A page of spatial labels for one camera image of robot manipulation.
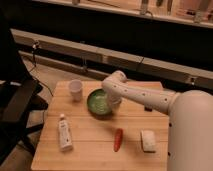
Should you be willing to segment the beige rod end effector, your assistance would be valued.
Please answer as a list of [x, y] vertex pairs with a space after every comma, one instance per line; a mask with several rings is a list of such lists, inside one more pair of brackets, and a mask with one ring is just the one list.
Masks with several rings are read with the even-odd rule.
[[118, 109], [118, 108], [120, 107], [121, 102], [122, 102], [121, 99], [120, 99], [120, 100], [117, 100], [117, 101], [115, 101], [115, 102], [113, 102], [113, 103], [112, 103], [112, 109], [113, 109], [113, 110]]

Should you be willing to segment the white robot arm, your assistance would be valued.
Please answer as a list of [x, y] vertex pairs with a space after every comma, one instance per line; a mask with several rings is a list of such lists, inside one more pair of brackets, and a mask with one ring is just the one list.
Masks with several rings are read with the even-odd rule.
[[213, 171], [213, 95], [130, 86], [122, 71], [102, 81], [109, 102], [121, 98], [169, 116], [167, 171]]

